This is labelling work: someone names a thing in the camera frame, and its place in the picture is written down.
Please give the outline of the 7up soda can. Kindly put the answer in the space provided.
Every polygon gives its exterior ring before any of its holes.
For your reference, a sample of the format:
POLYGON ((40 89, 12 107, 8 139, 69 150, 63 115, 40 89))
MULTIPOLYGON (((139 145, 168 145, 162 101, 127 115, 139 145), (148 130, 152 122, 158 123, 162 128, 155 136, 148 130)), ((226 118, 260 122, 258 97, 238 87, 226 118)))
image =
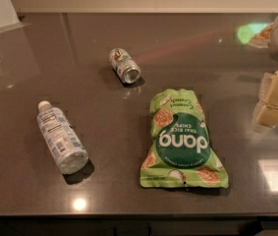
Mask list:
POLYGON ((140 67, 131 55, 122 48, 109 53, 109 62, 123 84, 133 84, 140 78, 140 67))

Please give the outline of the clear plastic water bottle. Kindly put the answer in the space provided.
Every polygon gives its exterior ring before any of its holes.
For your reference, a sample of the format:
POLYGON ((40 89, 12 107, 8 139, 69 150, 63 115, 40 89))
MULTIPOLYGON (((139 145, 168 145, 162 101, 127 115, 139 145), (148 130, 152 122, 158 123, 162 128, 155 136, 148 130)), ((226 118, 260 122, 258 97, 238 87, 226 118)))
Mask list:
POLYGON ((60 172, 74 174, 88 162, 88 154, 64 112, 41 101, 37 124, 60 172))

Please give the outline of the green Dang chips bag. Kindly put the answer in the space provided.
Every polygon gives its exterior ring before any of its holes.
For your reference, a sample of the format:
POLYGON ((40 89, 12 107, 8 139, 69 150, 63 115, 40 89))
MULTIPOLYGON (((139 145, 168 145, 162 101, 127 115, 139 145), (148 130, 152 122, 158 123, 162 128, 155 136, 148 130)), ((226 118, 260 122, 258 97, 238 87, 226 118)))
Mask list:
POLYGON ((166 89, 149 107, 152 146, 140 168, 145 188, 226 188, 228 173, 210 146, 195 93, 166 89))

